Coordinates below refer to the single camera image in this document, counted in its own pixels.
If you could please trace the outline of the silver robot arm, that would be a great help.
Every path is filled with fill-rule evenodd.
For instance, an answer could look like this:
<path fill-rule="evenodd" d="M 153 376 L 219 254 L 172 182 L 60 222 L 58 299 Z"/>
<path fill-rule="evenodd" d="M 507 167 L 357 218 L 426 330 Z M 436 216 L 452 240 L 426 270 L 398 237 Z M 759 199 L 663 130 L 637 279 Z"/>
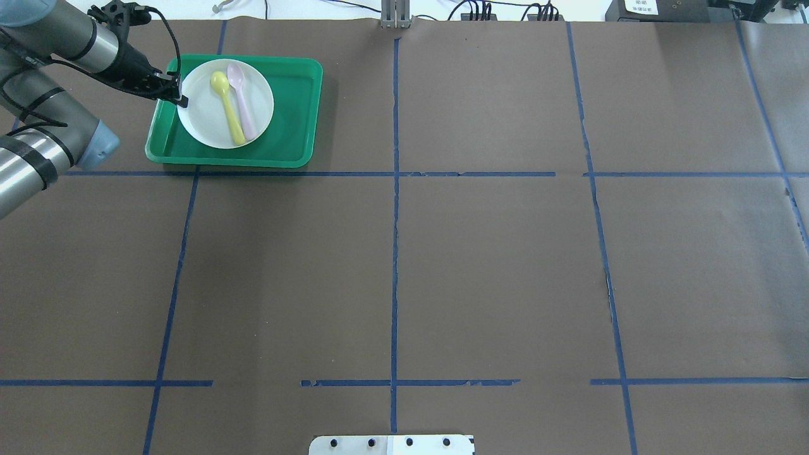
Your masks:
<path fill-rule="evenodd" d="M 1 13 L 2 107 L 20 122 L 2 135 L 2 216 L 119 147 L 110 127 L 44 67 L 60 64 L 125 94 L 188 106 L 179 70 L 156 68 L 129 43 L 131 28 L 165 20 L 153 6 L 111 1 L 84 12 L 66 1 L 3 1 Z"/>

